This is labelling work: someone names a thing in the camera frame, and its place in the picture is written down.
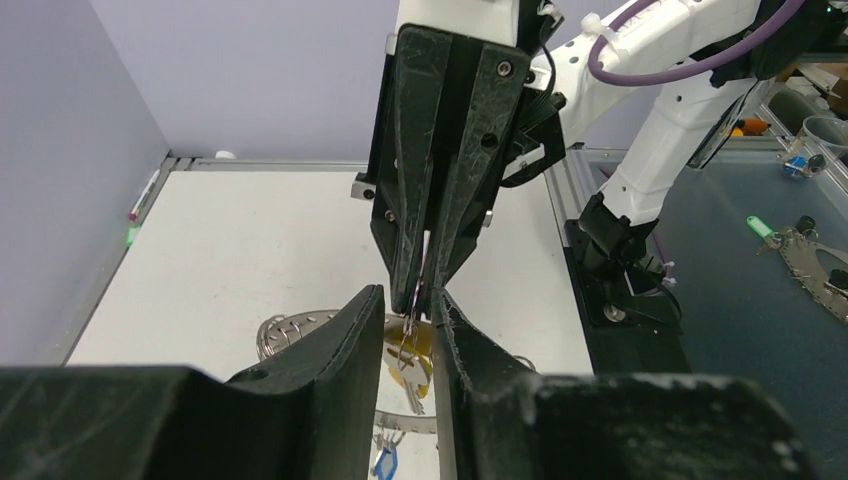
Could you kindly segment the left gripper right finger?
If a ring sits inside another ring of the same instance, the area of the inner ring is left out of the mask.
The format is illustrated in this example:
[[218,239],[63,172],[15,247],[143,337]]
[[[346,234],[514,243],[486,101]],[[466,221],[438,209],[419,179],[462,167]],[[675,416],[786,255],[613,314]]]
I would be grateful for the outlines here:
[[741,378],[544,375],[434,294],[444,479],[814,479],[784,410]]

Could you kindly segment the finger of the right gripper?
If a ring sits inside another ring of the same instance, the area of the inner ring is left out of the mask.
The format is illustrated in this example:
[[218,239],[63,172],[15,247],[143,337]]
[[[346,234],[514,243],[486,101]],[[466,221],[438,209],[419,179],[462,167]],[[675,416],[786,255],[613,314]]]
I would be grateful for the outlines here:
[[371,231],[389,273],[390,307],[398,314],[410,314],[415,304],[451,43],[446,32],[406,24],[392,56]]
[[423,266],[423,306],[431,308],[476,248],[483,217],[504,173],[530,57],[517,48],[478,42],[469,60],[451,60],[437,126],[437,181]]

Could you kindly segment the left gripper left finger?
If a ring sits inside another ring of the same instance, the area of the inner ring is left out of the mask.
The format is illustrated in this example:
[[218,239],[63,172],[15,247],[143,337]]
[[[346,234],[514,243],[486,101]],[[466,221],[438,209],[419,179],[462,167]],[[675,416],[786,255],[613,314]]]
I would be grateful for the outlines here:
[[[339,312],[375,313],[355,352],[376,348],[375,413],[384,291],[369,285]],[[362,479],[364,435],[293,435],[270,426],[283,391],[260,393],[250,366],[221,382],[186,366],[10,368],[1,373],[5,479]]]

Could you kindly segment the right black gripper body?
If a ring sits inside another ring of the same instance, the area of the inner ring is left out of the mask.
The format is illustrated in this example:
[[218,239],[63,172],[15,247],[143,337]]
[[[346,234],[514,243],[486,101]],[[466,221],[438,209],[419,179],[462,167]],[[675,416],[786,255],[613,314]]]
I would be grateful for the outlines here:
[[[519,2],[517,45],[506,47],[521,50],[531,60],[534,54],[544,50],[546,42],[559,26],[561,16],[557,8],[549,1]],[[356,176],[352,186],[352,195],[354,198],[373,203],[376,198],[375,182],[379,163],[378,150],[382,142],[385,125],[383,115],[386,109],[391,62],[392,56],[395,53],[396,36],[398,33],[394,31],[387,40],[385,65],[368,167],[364,172]],[[440,105],[443,94],[446,92],[446,86],[448,85],[450,61],[469,60],[471,48],[476,43],[488,42],[456,33],[446,33],[452,36],[452,43]],[[531,69],[529,63],[528,73],[524,80],[524,93],[520,104],[521,110],[516,116],[516,129],[512,137],[511,148],[503,157],[504,173],[499,183],[498,191],[502,188],[512,188],[526,183],[545,168],[549,167],[554,161],[560,159],[563,154],[564,148],[562,142],[556,136],[557,127],[554,124],[553,118],[556,112],[565,105],[565,98],[560,94],[553,94],[546,90],[533,89],[532,83],[538,79],[539,74]],[[431,194],[435,191],[434,184],[437,181],[437,163],[434,155],[437,153],[442,137],[439,134],[437,121],[436,128],[436,137],[434,138],[432,147],[434,172],[426,213],[425,229],[429,229],[429,225],[433,221],[434,200]],[[482,226],[486,221],[487,213],[493,205],[486,210]]]

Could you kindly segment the blue key tag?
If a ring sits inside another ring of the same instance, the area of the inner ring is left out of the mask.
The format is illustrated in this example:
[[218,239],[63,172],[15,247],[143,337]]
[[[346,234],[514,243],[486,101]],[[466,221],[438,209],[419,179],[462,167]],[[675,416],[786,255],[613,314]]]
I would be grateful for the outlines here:
[[398,469],[397,447],[394,445],[382,447],[376,455],[371,467],[371,476],[376,480],[393,480]]

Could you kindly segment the yellow key tag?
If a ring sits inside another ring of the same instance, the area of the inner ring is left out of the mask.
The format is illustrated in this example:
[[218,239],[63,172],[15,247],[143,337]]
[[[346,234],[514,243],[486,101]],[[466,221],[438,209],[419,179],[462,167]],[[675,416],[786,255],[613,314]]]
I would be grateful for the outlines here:
[[433,376],[431,351],[432,329],[427,324],[409,334],[403,332],[402,325],[384,331],[382,355],[389,374],[401,386],[410,384],[418,399],[429,393]]

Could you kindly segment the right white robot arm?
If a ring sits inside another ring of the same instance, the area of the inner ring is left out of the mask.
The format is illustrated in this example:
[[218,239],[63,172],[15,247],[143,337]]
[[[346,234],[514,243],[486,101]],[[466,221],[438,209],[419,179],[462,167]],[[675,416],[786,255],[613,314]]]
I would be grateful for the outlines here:
[[645,252],[664,199],[722,116],[811,51],[841,1],[630,1],[547,44],[550,1],[403,1],[361,181],[390,307],[430,315],[502,188],[561,161],[607,110],[660,92],[622,165],[579,218],[584,267],[611,282]]

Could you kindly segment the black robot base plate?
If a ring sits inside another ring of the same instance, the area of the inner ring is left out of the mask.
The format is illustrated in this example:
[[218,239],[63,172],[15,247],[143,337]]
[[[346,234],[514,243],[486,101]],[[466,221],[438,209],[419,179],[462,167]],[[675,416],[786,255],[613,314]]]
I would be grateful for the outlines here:
[[634,265],[614,280],[600,280],[584,261],[592,243],[578,222],[563,227],[566,265],[590,363],[596,374],[688,374],[681,345],[680,304],[659,276]]

